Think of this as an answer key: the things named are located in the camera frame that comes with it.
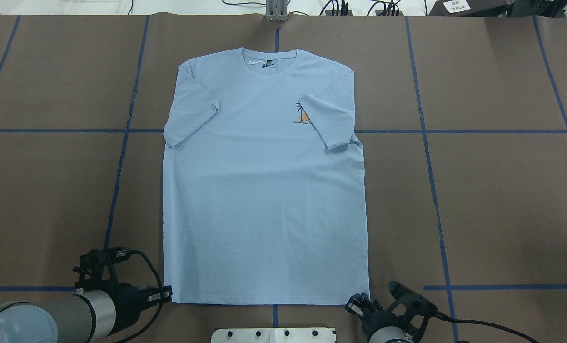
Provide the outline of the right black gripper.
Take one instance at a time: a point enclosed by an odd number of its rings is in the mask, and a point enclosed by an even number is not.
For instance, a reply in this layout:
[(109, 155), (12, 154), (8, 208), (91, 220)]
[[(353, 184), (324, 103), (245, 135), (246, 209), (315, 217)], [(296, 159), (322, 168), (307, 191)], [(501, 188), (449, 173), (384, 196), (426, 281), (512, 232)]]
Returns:
[(362, 317), (362, 332), (367, 343), (413, 343), (412, 336), (401, 328), (392, 312), (372, 308), (366, 293), (356, 293), (344, 306), (351, 315)]

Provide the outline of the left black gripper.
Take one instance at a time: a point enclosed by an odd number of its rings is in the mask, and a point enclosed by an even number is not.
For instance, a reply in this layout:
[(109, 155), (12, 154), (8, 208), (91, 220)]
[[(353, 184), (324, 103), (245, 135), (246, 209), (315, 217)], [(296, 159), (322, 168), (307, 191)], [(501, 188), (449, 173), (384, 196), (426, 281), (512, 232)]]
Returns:
[(135, 325), (146, 305), (165, 304), (172, 301), (172, 286), (146, 287), (145, 295), (131, 284), (120, 284), (111, 292), (116, 311), (113, 329), (125, 329)]

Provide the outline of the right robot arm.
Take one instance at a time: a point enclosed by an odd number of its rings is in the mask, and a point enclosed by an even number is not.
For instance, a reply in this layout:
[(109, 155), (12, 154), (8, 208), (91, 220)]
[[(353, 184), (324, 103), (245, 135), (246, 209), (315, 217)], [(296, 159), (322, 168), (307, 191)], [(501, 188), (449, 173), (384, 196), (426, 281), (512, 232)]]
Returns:
[(401, 302), (394, 300), (388, 307), (370, 300), (366, 293), (352, 295), (345, 310), (358, 317), (367, 343), (413, 343), (413, 329), (404, 315), (394, 310)]

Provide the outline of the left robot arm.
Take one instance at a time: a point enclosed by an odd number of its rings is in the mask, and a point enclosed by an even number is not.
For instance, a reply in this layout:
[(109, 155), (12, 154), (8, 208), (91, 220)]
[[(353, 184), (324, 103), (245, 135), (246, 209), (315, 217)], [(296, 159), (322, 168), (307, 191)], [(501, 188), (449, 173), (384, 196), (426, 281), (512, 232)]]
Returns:
[(80, 287), (77, 293), (31, 303), (0, 303), (0, 343), (96, 343), (124, 329), (143, 311), (171, 302), (172, 287)]

